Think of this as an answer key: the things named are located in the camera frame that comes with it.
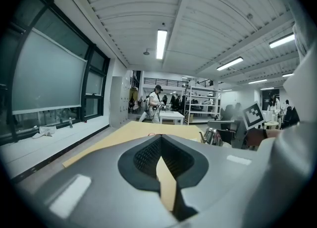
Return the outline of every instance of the bottle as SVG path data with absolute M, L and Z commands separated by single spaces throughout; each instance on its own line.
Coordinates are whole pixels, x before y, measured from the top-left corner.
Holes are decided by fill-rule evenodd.
M 69 127 L 73 128 L 73 121 L 71 120 L 71 117 L 69 117 Z

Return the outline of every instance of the metal shelving unit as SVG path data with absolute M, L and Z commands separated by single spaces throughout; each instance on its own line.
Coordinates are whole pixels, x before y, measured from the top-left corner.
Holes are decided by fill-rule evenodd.
M 191 87 L 185 89 L 185 93 L 186 93 L 187 100 L 189 99 L 189 101 L 190 101 L 189 104 L 185 103 L 185 108 L 184 108 L 185 117 L 188 116 L 188 120 L 185 118 L 185 122 L 187 124 L 189 124 L 189 123 L 206 123 L 209 120 L 211 120 L 211 117 L 208 115 L 205 116 L 205 114 L 212 114 L 212 115 L 217 115 L 218 117 L 220 117 L 220 105 L 218 105 L 218 103 L 219 103 L 218 101 L 221 100 L 221 91 L 220 90 L 213 90 L 213 89 L 208 89 L 205 87 L 191 86 Z M 212 105 L 192 104 L 191 100 L 193 98 L 211 100 Z M 192 110 L 192 106 L 207 107 L 207 110 L 206 111 Z M 202 114 L 202 117 L 193 117 L 193 121 L 189 121 L 190 114 Z

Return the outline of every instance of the fluorescent light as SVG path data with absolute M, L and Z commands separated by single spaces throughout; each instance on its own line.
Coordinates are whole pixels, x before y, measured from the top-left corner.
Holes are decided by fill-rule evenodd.
M 157 59 L 163 59 L 167 31 L 158 30 Z
M 291 75 L 294 75 L 294 73 L 283 75 L 283 77 L 288 77 L 288 76 L 291 76 Z
M 270 42 L 269 43 L 269 47 L 270 48 L 276 48 L 276 47 L 278 47 L 280 45 L 283 45 L 283 44 L 285 44 L 287 42 L 290 42 L 292 40 L 295 40 L 295 34 L 294 33 L 288 34 L 288 35 L 286 35 L 286 36 L 284 36 L 284 37 L 282 37 L 282 38 L 280 38 L 278 40 Z
M 237 64 L 237 63 L 242 62 L 242 61 L 243 61 L 242 57 L 238 57 L 237 59 L 234 59 L 234 60 L 226 63 L 225 65 L 218 67 L 217 70 L 219 70 L 219 71 L 223 70 L 225 68 L 231 67 L 232 65 Z
M 260 89 L 261 91 L 264 91 L 264 90 L 273 90 L 274 89 L 274 87 L 267 87 L 267 88 L 262 88 L 262 89 Z
M 266 82 L 266 81 L 267 81 L 267 79 L 263 79 L 263 80 L 258 80 L 258 81 L 250 82 L 249 84 L 261 83 L 261 82 Z

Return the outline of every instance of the cap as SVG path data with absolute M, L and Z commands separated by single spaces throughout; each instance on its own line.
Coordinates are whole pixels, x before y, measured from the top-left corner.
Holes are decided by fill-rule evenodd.
M 156 89 L 163 91 L 162 87 L 160 85 L 155 86 Z

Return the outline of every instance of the stainless steel kettle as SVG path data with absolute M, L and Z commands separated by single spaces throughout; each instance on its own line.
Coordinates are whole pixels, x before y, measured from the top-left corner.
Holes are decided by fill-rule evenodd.
M 204 135 L 201 132 L 199 132 L 199 133 L 202 137 L 202 139 L 201 139 L 202 143 L 216 145 L 216 146 L 222 146 L 223 141 L 222 141 L 220 133 L 217 129 L 209 127 L 209 128 L 207 128 Z

